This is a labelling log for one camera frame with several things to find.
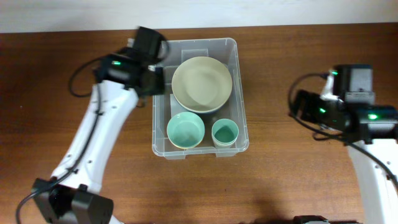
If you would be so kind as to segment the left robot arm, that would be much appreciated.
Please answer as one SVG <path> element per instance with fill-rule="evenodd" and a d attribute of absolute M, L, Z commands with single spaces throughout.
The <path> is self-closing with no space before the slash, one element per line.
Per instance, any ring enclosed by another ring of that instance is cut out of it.
<path fill-rule="evenodd" d="M 99 195 L 109 156 L 139 99 L 164 92 L 158 56 L 109 54 L 98 61 L 90 104 L 71 146 L 50 180 L 32 186 L 47 223 L 118 223 L 114 202 Z"/>

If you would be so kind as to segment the cream bowl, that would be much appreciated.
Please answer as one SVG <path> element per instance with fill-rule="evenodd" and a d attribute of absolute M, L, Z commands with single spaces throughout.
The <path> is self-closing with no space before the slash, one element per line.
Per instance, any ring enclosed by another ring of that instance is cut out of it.
<path fill-rule="evenodd" d="M 178 66 L 171 85 L 176 100 L 185 106 L 221 105 L 229 100 L 233 79 L 217 59 L 193 57 Z"/>

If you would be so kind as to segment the dark blue bowl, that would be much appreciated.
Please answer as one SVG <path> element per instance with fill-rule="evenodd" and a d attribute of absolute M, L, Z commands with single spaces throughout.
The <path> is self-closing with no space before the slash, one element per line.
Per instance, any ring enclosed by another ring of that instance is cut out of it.
<path fill-rule="evenodd" d="M 190 112 L 199 113 L 199 114 L 215 113 L 224 106 L 224 104 L 221 104 L 221 105 L 206 104 L 206 105 L 185 106 L 182 103 L 179 103 L 179 105 L 182 108 L 184 108 Z"/>

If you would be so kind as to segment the mint green cup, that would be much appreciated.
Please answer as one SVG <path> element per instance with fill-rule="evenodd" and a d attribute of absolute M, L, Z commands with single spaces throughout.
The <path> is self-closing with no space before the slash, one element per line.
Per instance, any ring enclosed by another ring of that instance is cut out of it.
<path fill-rule="evenodd" d="M 238 135 L 238 125 L 230 119 L 219 119 L 211 128 L 211 137 L 213 142 L 229 144 L 231 142 L 236 142 Z"/>

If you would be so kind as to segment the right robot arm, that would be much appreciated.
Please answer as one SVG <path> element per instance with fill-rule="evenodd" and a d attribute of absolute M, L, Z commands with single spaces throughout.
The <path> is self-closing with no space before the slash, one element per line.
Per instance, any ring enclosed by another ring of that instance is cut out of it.
<path fill-rule="evenodd" d="M 366 223 L 397 223 L 397 109 L 376 105 L 370 65 L 335 65 L 321 93 L 289 91 L 289 113 L 323 140 L 342 142 L 353 163 Z"/>

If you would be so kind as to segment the cream cup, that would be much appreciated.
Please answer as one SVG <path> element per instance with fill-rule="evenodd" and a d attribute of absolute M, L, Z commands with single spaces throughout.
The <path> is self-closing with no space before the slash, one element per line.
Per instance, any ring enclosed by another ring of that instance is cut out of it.
<path fill-rule="evenodd" d="M 223 142 L 214 142 L 214 146 L 215 146 L 217 149 L 227 149 L 227 148 L 233 147 L 233 146 L 234 146 L 234 142 L 231 142 L 231 143 L 229 143 L 229 144 L 225 144 L 225 143 L 223 143 Z"/>

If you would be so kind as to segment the mint green small bowl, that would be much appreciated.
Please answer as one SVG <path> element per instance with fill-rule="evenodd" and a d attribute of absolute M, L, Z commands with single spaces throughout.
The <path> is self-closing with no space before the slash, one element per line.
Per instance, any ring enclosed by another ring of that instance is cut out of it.
<path fill-rule="evenodd" d="M 199 115 L 192 112 L 181 112 L 168 122 L 167 135 L 174 146 L 180 149 L 191 149 L 202 142 L 205 125 Z"/>

